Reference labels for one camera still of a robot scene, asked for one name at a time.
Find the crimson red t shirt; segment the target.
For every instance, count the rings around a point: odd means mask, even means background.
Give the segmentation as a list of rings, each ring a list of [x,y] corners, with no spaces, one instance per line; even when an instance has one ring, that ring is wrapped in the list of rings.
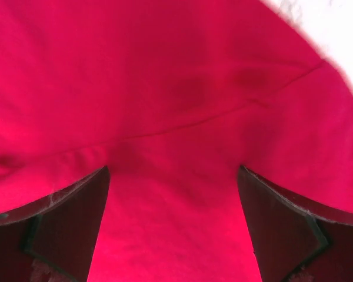
[[[0,213],[112,170],[90,281],[259,281],[237,171],[353,213],[353,94],[261,1],[0,1]]]

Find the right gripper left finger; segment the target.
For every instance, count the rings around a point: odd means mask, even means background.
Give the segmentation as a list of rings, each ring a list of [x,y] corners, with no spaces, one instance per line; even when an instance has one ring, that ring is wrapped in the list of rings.
[[[0,213],[0,281],[87,281],[109,182],[103,167]]]

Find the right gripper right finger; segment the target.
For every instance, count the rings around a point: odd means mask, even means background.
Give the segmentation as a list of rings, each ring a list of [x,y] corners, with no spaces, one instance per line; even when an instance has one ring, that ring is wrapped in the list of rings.
[[[353,214],[241,166],[238,191],[262,281],[353,281]]]

